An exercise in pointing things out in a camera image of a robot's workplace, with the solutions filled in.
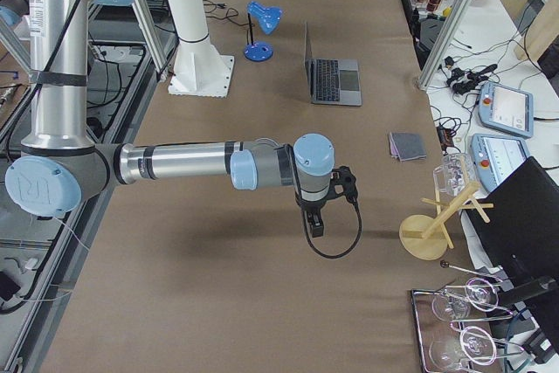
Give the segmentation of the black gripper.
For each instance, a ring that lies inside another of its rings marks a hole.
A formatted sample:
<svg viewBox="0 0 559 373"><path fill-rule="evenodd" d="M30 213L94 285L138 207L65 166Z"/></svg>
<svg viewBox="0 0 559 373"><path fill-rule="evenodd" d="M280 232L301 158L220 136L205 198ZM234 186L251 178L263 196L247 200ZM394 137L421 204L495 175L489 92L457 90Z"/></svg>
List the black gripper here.
<svg viewBox="0 0 559 373"><path fill-rule="evenodd" d="M321 217L321 209L326 205L327 200L307 201L297 199L296 203L303 210L312 238L324 236L324 224Z"/></svg>

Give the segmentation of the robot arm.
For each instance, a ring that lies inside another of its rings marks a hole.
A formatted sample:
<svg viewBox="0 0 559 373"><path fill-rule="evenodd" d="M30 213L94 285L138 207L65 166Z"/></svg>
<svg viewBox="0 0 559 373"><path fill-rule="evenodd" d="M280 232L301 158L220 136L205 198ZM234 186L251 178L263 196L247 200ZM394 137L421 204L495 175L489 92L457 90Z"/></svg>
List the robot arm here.
<svg viewBox="0 0 559 373"><path fill-rule="evenodd" d="M321 236L321 208L335 198L340 176L323 135L303 135L294 145L264 139L146 147L98 144L87 136L88 7L133 1L29 0L31 131L5 175L11 200L54 218L116 185L227 175L239 190L292 185L307 236Z"/></svg>

